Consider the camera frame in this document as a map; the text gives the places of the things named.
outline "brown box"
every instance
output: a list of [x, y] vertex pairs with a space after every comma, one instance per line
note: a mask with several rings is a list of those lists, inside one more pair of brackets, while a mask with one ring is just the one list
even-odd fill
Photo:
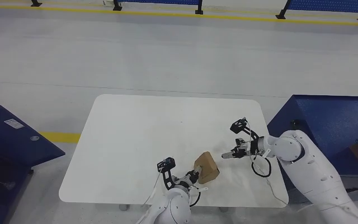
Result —
[[195, 160], [194, 169], [198, 166], [201, 166], [202, 171], [199, 175], [199, 184], [205, 184], [209, 181], [214, 180], [219, 174], [220, 171], [216, 165], [213, 157], [210, 152], [204, 152]]

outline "railing post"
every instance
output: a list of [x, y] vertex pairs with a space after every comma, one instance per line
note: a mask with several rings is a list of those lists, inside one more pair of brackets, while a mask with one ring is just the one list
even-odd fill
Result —
[[291, 4], [291, 0], [287, 0], [284, 9], [281, 10], [280, 14], [276, 15], [276, 18], [278, 18], [279, 20], [285, 20], [286, 19], [285, 13], [286, 13], [287, 9], [289, 8], [290, 4]]
[[114, 8], [113, 11], [121, 11], [122, 10], [122, 4], [118, 3], [118, 0], [113, 0]]
[[41, 2], [38, 2], [37, 0], [31, 0], [32, 1], [32, 7], [38, 7], [38, 6], [41, 6], [42, 3]]
[[203, 14], [203, 11], [202, 11], [202, 0], [199, 0], [199, 4], [197, 5], [197, 10], [195, 10], [195, 14], [200, 14], [202, 15]]

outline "gray floor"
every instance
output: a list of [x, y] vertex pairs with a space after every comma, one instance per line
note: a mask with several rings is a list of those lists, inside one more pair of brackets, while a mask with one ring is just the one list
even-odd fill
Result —
[[[357, 95], [357, 27], [0, 10], [0, 104], [38, 131], [80, 133], [100, 94], [253, 99]], [[10, 223], [136, 223], [145, 208], [70, 204], [75, 149], [36, 167]], [[193, 223], [323, 223], [314, 208], [194, 208]]]

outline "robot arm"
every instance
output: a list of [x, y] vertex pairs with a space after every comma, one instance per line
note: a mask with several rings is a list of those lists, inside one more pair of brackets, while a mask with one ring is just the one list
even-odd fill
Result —
[[[232, 127], [231, 130], [236, 133], [240, 129], [247, 130], [246, 122], [245, 118], [237, 121], [233, 124], [236, 129]], [[327, 223], [358, 223], [358, 209], [348, 196], [337, 170], [304, 132], [289, 130], [279, 138], [265, 136], [253, 138], [248, 143], [237, 139], [236, 143], [237, 146], [224, 153], [223, 158], [276, 156], [297, 190], [318, 207]]]
[[170, 170], [175, 167], [175, 160], [167, 158], [158, 163], [158, 172], [162, 173], [167, 188], [165, 195], [157, 200], [136, 224], [187, 224], [191, 218], [190, 189], [194, 186], [201, 173], [201, 167], [189, 171], [184, 177], [171, 175]]

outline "white table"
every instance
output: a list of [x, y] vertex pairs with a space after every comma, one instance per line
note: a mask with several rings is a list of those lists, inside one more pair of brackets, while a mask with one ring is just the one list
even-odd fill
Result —
[[[266, 180], [252, 172], [248, 157], [221, 158], [235, 146], [235, 138], [248, 139], [229, 130], [244, 116], [259, 136], [268, 134], [261, 107], [253, 100], [101, 95], [84, 126], [59, 191], [60, 199], [143, 204], [153, 190], [158, 162], [173, 157], [176, 167], [172, 175], [182, 177], [203, 152], [209, 151], [220, 175], [204, 185], [196, 184], [209, 188], [198, 206], [284, 207]], [[288, 202], [277, 160], [270, 161], [269, 179], [275, 195]], [[258, 164], [267, 168], [265, 161]], [[165, 191], [160, 177], [156, 195]]]

